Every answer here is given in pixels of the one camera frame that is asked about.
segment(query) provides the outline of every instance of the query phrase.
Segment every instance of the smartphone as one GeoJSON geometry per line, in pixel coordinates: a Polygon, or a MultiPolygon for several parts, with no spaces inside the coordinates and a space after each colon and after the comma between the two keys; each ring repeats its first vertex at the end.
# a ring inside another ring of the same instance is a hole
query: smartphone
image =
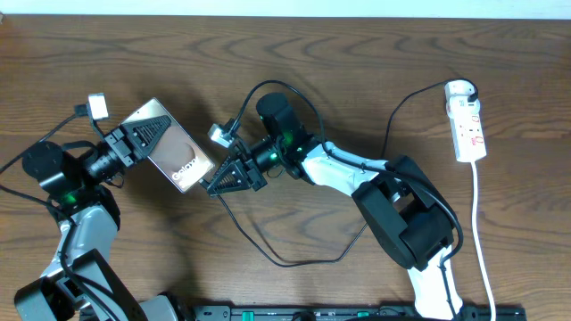
{"type": "Polygon", "coordinates": [[[169,116],[170,127],[153,148],[148,159],[181,193],[186,193],[214,168],[214,163],[164,106],[153,98],[123,120],[121,125],[164,115],[169,116]]]}

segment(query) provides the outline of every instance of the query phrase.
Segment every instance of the electrical outlet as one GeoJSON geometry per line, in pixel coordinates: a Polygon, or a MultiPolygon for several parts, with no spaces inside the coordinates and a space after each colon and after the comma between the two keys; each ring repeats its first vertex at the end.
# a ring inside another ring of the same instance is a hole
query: electrical outlet
{"type": "Polygon", "coordinates": [[[456,160],[471,162],[486,155],[484,133],[480,120],[480,101],[469,102],[468,97],[476,89],[465,80],[446,84],[446,112],[450,117],[452,141],[456,160]]]}

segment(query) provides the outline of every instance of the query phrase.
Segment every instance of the robotic arm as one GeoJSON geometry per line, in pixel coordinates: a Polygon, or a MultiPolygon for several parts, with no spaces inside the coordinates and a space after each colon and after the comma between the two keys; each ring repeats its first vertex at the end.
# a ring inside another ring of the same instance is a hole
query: robotic arm
{"type": "MultiPolygon", "coordinates": [[[[369,160],[331,142],[322,144],[305,130],[284,94],[263,96],[256,109],[269,134],[252,148],[238,135],[230,135],[232,119],[224,127],[212,127],[211,139],[230,153],[212,181],[203,181],[207,192],[214,196],[249,188],[256,191],[267,184],[261,173],[281,165],[293,178],[351,196],[381,247],[408,269],[417,312],[422,317],[452,319],[440,265],[451,252],[453,224],[434,199],[444,202],[442,196],[417,164],[406,156],[369,160]],[[414,177],[425,188],[398,177],[414,177]],[[427,190],[434,191],[433,197],[427,190]],[[401,210],[394,207],[410,198],[400,204],[401,210]]],[[[450,261],[444,265],[451,304],[459,313],[462,299],[454,287],[450,261]]]]}
{"type": "Polygon", "coordinates": [[[160,116],[123,124],[104,135],[97,121],[107,109],[102,94],[76,107],[88,115],[98,145],[79,141],[62,146],[40,141],[23,155],[24,171],[50,194],[50,207],[62,239],[40,278],[20,289],[14,298],[23,320],[194,320],[173,296],[164,293],[137,303],[115,275],[107,259],[120,228],[120,210],[109,189],[112,179],[144,160],[170,126],[160,116]],[[89,150],[73,157],[69,149],[89,150]]]}

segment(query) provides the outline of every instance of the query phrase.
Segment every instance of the green led light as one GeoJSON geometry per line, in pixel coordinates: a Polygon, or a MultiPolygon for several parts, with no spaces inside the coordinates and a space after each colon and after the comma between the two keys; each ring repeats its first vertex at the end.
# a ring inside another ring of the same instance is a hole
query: green led light
{"type": "Polygon", "coordinates": [[[75,197],[73,197],[73,195],[68,194],[67,196],[65,196],[65,201],[68,203],[74,203],[77,202],[78,200],[76,200],[75,197]]]}

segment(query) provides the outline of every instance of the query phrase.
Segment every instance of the gray robotic arm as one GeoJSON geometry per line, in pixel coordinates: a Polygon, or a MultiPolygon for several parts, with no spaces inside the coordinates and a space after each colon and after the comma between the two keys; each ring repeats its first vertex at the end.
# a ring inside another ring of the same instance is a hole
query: gray robotic arm
{"type": "Polygon", "coordinates": [[[100,144],[60,146],[43,138],[23,153],[24,171],[58,204],[48,209],[62,238],[40,278],[16,293],[21,318],[67,320],[79,311],[80,320],[191,320],[184,305],[167,293],[138,303],[107,263],[120,229],[120,210],[101,183],[112,184],[124,169],[144,160],[169,119],[133,122],[104,135],[96,124],[107,115],[103,95],[90,95],[89,103],[76,107],[76,115],[89,116],[100,144]],[[79,147],[89,150],[78,158],[67,152],[79,147]]]}

